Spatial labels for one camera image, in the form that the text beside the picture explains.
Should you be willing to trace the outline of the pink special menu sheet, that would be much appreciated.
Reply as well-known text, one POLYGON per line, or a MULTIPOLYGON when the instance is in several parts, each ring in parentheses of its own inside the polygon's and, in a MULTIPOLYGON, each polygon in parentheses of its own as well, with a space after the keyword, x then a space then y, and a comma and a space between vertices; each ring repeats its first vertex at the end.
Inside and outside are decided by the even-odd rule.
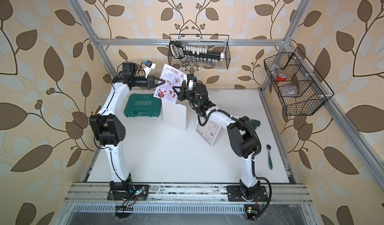
POLYGON ((160 78, 164 80, 165 83, 156 87, 154 97, 175 104, 178 95, 173 90, 173 87, 180 87, 183 81, 187 78, 187 75, 180 70, 165 64, 160 78))

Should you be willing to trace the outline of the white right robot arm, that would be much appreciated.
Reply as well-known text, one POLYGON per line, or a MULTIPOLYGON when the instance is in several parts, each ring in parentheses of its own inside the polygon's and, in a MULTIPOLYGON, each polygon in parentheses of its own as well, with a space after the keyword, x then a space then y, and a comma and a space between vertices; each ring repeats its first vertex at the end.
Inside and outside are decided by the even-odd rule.
POLYGON ((229 142, 233 152, 243 159, 240 178, 240 194, 245 201, 253 201, 261 191, 262 178, 256 173, 255 158, 262 151, 261 141, 250 118, 240 118, 217 108, 209 100, 208 91, 203 84, 196 84, 189 80, 185 86, 174 86, 173 91, 178 100, 187 100, 197 114, 198 123, 206 127, 208 122, 215 122, 227 130, 229 142))

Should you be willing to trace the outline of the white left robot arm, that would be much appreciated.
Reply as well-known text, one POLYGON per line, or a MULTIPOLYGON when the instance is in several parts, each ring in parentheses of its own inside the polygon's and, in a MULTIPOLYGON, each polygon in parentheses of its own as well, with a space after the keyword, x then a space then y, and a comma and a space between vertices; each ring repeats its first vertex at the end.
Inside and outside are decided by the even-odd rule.
POLYGON ((126 129, 117 117, 117 112, 122 108, 123 101, 133 87, 156 88, 165 83, 164 80, 150 75, 150 71, 156 67, 151 61, 143 63, 141 70, 143 76, 138 76, 138 64, 132 62, 122 63, 122 70, 111 79, 112 89, 101 111, 91 115, 89 123, 94 133, 94 141, 97 146, 107 154, 111 169, 110 192, 108 199, 115 201, 129 201, 138 198, 148 186, 136 189, 133 185, 123 148, 123 140, 126 129))

